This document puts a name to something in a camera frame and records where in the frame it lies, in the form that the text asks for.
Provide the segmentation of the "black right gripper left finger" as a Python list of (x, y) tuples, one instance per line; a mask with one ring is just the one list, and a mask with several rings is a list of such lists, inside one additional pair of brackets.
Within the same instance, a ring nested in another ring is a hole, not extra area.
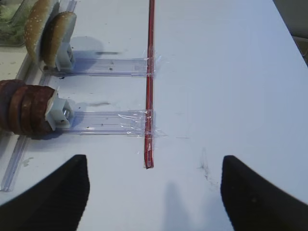
[(90, 193), (87, 158), (74, 155), (0, 207), (2, 231), (75, 231)]

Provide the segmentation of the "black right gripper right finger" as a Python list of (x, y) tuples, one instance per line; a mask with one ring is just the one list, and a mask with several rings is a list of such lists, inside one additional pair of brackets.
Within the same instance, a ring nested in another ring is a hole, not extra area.
[(308, 205), (233, 155), (223, 158), (220, 194), (236, 231), (306, 231)]

